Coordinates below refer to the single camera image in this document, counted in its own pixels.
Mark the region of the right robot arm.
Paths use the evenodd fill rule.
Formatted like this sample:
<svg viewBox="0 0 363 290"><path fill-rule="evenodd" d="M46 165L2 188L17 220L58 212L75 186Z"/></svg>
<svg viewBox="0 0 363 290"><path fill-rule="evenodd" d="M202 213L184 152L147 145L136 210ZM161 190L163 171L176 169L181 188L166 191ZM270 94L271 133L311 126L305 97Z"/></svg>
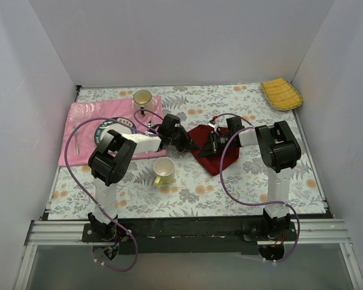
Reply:
<svg viewBox="0 0 363 290"><path fill-rule="evenodd" d="M267 201L256 204L264 207L258 232L269 240L284 236L291 224L290 179L302 155L290 126L286 121L279 121L268 126L244 127L241 117L234 115L226 120L228 132L222 134L216 119L214 116L208 123L212 131L198 156L220 156L219 176L224 182L223 165L228 148L258 146L268 172Z"/></svg>

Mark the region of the dark red cloth napkin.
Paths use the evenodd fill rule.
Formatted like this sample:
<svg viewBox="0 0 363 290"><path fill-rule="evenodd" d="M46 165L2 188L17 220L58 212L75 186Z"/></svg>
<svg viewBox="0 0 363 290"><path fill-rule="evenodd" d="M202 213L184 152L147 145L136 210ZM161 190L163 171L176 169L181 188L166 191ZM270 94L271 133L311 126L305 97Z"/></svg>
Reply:
<svg viewBox="0 0 363 290"><path fill-rule="evenodd" d="M188 134L200 148L199 150L191 150L192 155L210 175L216 176L220 172L221 153L219 155L198 157L209 138L211 129L210 126L201 124L191 129ZM239 151L240 149L234 146L228 148L223 161L223 170L238 160Z"/></svg>

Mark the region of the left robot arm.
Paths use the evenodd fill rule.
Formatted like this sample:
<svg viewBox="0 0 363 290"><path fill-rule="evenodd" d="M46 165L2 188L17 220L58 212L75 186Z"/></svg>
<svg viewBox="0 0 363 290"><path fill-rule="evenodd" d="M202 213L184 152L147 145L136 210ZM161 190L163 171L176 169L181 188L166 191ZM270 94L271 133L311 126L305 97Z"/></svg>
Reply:
<svg viewBox="0 0 363 290"><path fill-rule="evenodd" d="M117 184L127 173L133 156L159 152L168 146L174 146L179 152L199 149L175 115L167 114L160 124L144 126L145 132L134 134L107 130L88 160L95 182L95 209L88 214L88 220L102 241L109 242L116 236Z"/></svg>

